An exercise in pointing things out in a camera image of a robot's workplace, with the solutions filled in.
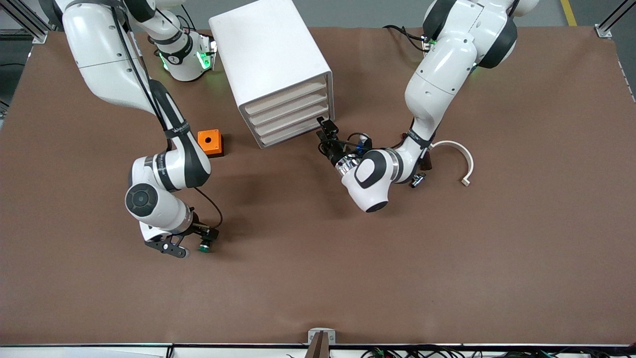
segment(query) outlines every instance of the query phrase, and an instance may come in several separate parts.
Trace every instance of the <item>silver connector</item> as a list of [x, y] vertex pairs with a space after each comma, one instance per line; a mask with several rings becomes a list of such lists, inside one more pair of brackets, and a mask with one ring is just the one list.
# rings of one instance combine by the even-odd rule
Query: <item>silver connector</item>
[[342, 157], [342, 159], [340, 159], [333, 167], [336, 168], [336, 171], [338, 172], [338, 174], [340, 174], [340, 178], [342, 178], [343, 176], [345, 176], [345, 174], [347, 174], [348, 171], [360, 165], [360, 162], [360, 158], [355, 154], [347, 154], [346, 156]]

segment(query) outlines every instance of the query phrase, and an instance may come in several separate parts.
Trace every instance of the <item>orange box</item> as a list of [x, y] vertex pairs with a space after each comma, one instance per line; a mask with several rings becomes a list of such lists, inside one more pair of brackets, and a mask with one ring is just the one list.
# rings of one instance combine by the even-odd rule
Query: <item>orange box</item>
[[209, 131], [200, 131], [197, 135], [197, 143], [201, 146], [208, 157], [222, 157], [223, 153], [223, 136], [218, 129], [210, 129]]

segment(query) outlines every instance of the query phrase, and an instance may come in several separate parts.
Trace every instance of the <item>robotic arm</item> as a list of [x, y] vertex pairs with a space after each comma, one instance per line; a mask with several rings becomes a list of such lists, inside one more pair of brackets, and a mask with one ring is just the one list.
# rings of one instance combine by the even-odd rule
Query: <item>robotic arm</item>
[[512, 52], [516, 26], [538, 0], [436, 0], [425, 15], [423, 29], [431, 44], [406, 86], [404, 98], [413, 123], [402, 142], [372, 149], [367, 137], [347, 151], [337, 127], [319, 119], [321, 152], [342, 177], [342, 184], [360, 209], [373, 212], [388, 202], [391, 183], [412, 180], [433, 141], [446, 109], [475, 64], [493, 68]]
[[[199, 222], [193, 209], [170, 192], [203, 185], [210, 176], [210, 162], [173, 98], [160, 82], [148, 76], [142, 66], [141, 53], [138, 55], [135, 51], [126, 32], [127, 14], [139, 16], [139, 8], [147, 9], [149, 3], [146, 0], [125, 3], [58, 0], [58, 5], [64, 12], [62, 21], [71, 52], [88, 88], [109, 103], [156, 115], [168, 139], [166, 151], [137, 159], [128, 176], [125, 204], [139, 221], [147, 246], [183, 258], [188, 251], [179, 246], [181, 240], [186, 235], [197, 234], [203, 240], [201, 247], [209, 248], [218, 231]], [[144, 22], [145, 28], [155, 29], [153, 35], [168, 36], [162, 27], [165, 23], [159, 23], [156, 16]], [[177, 30], [172, 38], [190, 43], [188, 38], [192, 39], [192, 34]], [[173, 75], [192, 77], [202, 73], [197, 72], [202, 69], [198, 59], [191, 61], [187, 57], [177, 64], [184, 70], [176, 67]], [[174, 236], [179, 238], [177, 243], [172, 242]]]

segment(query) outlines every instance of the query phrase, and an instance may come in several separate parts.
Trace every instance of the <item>round black joint cap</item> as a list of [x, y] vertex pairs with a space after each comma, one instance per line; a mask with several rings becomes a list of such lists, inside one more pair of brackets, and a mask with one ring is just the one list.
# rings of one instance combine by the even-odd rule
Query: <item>round black joint cap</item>
[[388, 201], [382, 201], [381, 203], [377, 203], [376, 205], [373, 205], [371, 208], [368, 208], [366, 212], [373, 213], [374, 211], [378, 211], [382, 209], [383, 207], [387, 206], [387, 203]]
[[157, 191], [148, 184], [137, 184], [128, 189], [126, 207], [138, 217], [147, 217], [157, 205]]

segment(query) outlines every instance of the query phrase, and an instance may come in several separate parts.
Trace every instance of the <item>green light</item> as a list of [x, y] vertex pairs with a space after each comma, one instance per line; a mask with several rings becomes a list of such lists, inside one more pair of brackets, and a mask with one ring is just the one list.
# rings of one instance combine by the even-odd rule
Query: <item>green light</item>
[[166, 65], [166, 64], [165, 64], [165, 59], [163, 58], [163, 55], [161, 54], [161, 52], [159, 53], [159, 58], [161, 59], [161, 62], [163, 62], [163, 68], [164, 68], [166, 71], [169, 71], [169, 70], [168, 70], [168, 65]]
[[198, 55], [199, 62], [201, 62], [201, 67], [203, 67], [203, 69], [209, 69], [210, 60], [207, 59], [209, 56], [206, 54], [202, 54], [200, 52], [197, 52], [197, 55]]

